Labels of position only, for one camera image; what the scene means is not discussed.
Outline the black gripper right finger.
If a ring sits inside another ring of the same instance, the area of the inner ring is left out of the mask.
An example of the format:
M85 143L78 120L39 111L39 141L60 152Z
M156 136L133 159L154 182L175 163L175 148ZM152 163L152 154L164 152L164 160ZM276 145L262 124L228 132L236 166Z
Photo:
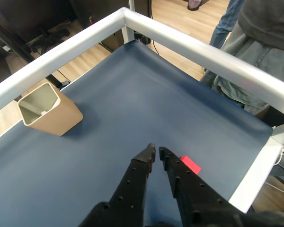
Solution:
M242 227L241 211L228 203L173 152L159 147L184 227Z

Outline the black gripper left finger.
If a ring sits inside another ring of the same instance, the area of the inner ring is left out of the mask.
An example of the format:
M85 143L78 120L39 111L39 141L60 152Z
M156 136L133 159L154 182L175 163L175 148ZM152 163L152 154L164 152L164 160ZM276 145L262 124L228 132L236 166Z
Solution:
M154 161L155 145L150 143L132 158L110 201L98 203L80 226L142 227L147 180Z

